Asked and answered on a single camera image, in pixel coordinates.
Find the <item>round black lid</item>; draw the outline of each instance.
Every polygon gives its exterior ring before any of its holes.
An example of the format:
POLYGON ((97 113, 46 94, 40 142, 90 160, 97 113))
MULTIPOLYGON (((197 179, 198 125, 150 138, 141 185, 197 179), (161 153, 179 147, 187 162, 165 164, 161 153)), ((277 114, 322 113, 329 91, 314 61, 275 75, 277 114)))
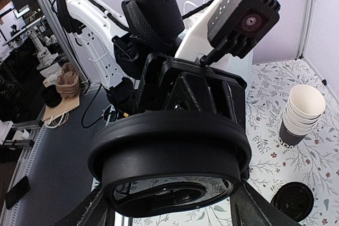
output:
POLYGON ((271 201, 271 205, 297 222, 302 221, 309 215, 313 203, 312 191, 300 182, 285 184, 271 201))

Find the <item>black phone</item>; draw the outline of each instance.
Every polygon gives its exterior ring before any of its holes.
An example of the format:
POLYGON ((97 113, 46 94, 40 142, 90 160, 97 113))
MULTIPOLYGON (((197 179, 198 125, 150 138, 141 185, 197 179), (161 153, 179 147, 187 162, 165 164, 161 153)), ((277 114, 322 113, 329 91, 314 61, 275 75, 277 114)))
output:
POLYGON ((28 177, 24 176, 8 193, 6 193, 6 208, 11 209, 30 189, 28 177))

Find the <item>dark gray surface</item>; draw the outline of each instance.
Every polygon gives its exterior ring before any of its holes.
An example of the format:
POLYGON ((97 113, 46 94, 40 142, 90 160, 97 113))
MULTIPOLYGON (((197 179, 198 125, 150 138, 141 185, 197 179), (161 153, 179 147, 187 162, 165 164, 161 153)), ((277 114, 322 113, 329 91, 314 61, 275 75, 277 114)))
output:
MULTIPOLYGON (((22 198, 16 225, 50 226, 90 193, 93 177, 87 168, 87 155, 93 133, 104 122, 83 129, 80 121, 94 93, 81 96, 80 106, 70 112, 63 126, 46 131, 30 171, 31 190, 22 198)), ((108 105, 102 90, 88 111, 85 124, 97 119, 108 105)))

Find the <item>floral pattern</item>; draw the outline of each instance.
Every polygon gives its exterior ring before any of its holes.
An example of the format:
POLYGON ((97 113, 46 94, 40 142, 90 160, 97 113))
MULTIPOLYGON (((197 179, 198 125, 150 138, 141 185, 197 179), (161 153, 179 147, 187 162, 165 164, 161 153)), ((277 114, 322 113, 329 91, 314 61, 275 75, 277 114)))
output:
MULTIPOLYGON (((314 194, 311 214, 301 225, 339 225, 339 105, 302 60, 255 65, 246 102, 247 136, 252 147, 248 182, 270 201, 289 182, 303 182, 314 194), (316 128, 293 149, 278 143, 282 111, 290 89, 316 87, 326 111, 316 128)), ((194 211, 133 220, 134 226, 231 226, 229 199, 194 211)))

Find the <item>paper cup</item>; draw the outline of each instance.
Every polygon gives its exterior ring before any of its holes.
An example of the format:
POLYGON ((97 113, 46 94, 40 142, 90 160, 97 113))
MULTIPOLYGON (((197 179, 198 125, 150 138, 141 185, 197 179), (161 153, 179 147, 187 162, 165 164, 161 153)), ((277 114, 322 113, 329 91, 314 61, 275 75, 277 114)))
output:
POLYGON ((306 127, 296 125, 296 124, 292 123, 286 116, 283 116, 283 121, 284 121, 285 124, 287 124, 291 128, 290 131, 297 131, 299 133, 300 132, 308 133, 314 128, 314 125, 306 126, 306 127))
POLYGON ((313 124, 313 123, 316 123, 321 116, 317 117, 316 119, 305 119, 304 117, 301 117, 299 116, 297 113, 295 113, 290 104, 287 103, 286 107, 285 107, 285 110, 286 110, 286 115, 288 117, 292 117, 294 120, 298 121, 299 123, 303 123, 303 124, 313 124))
POLYGON ((296 132, 291 132, 284 121, 282 121, 279 131, 279 143, 285 148, 294 148, 305 138, 306 135, 307 133, 298 134, 296 132))
POLYGON ((290 114, 288 114, 287 109, 285 109, 283 116, 288 119, 290 122, 292 122, 294 125, 298 126, 298 127, 302 127, 302 128, 309 128, 309 127, 313 127, 314 125, 317 124, 318 121, 315 121, 313 123, 309 123, 309 124, 305 124, 305 123, 301 123, 300 121, 298 121, 297 119, 295 119, 293 116, 291 116, 290 114))
POLYGON ((323 95, 314 87, 297 85, 290 91, 288 103, 294 112, 305 119, 316 119, 325 110, 323 95))

